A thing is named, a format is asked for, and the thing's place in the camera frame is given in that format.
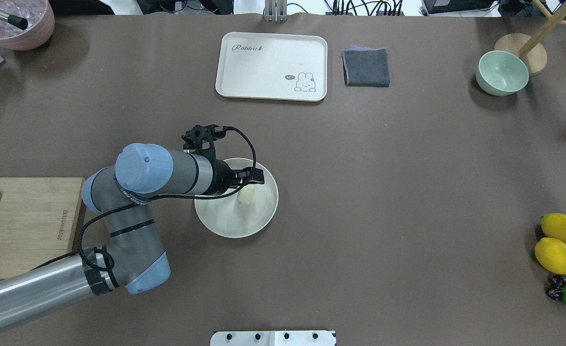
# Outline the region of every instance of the wooden stick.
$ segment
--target wooden stick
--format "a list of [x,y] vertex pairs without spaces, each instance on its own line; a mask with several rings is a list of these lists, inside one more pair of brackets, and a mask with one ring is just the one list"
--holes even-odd
[[[533,0],[533,3],[535,4],[535,6],[537,6],[538,9],[540,9],[541,13],[543,13],[546,18],[550,18],[552,16],[550,11],[546,9],[546,6],[544,6],[544,4],[540,2],[540,0]],[[562,20],[559,24],[566,25],[566,20]]]
[[526,57],[527,54],[531,51],[531,49],[537,46],[537,44],[541,41],[541,39],[544,38],[545,35],[548,35],[548,33],[552,31],[554,27],[557,26],[558,23],[565,17],[566,17],[566,2],[564,2],[564,4],[560,6],[558,11],[556,11],[553,14],[553,16],[548,18],[546,22],[540,27],[540,29],[535,33],[535,35],[533,35],[531,39],[529,39],[527,43],[525,43],[524,46],[520,48],[520,51],[518,52],[518,57],[520,57],[521,59],[523,57]]

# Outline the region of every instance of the gray table surface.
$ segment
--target gray table surface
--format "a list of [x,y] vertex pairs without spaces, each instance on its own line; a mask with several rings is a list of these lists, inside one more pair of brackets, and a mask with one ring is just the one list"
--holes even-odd
[[[45,48],[0,50],[0,177],[87,177],[132,142],[181,148],[195,124],[234,125],[278,182],[274,219],[225,239],[190,201],[157,201],[166,283],[0,345],[205,346],[213,331],[286,328],[336,330],[342,346],[566,345],[566,306],[533,256],[540,216],[566,213],[566,27],[543,41],[545,72],[493,97],[474,81],[481,55],[542,19],[206,17],[57,18]],[[230,31],[323,37],[325,99],[219,96]],[[390,87],[344,85],[351,44],[388,48]],[[217,153],[250,155],[234,135]],[[85,245],[107,239],[96,224]]]

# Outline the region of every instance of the wooden stand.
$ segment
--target wooden stand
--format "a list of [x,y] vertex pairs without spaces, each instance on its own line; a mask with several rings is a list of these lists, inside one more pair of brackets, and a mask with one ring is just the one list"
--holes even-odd
[[554,15],[550,15],[543,4],[540,3],[540,0],[533,0],[533,2],[548,18],[545,24],[532,37],[519,33],[508,34],[501,37],[494,45],[494,50],[505,50],[522,59],[524,64],[527,65],[529,76],[535,76],[542,72],[548,62],[546,49],[540,43],[541,39],[557,24],[566,25],[566,21],[563,21],[566,17],[566,2],[560,6]]

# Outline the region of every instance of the lemon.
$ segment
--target lemon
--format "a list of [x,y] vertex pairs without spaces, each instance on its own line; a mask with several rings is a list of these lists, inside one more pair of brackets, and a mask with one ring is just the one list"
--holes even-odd
[[555,238],[542,238],[535,245],[535,257],[545,269],[566,274],[566,243]]
[[566,215],[556,212],[543,215],[541,217],[541,230],[546,236],[566,243]]

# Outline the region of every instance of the pink bowl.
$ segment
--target pink bowl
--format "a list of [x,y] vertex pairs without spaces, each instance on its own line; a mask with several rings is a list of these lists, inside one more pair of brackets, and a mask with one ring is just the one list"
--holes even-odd
[[14,37],[0,38],[0,46],[13,50],[29,50],[44,44],[54,31],[54,13],[47,0],[46,9],[41,19],[34,23],[30,29],[17,33]]

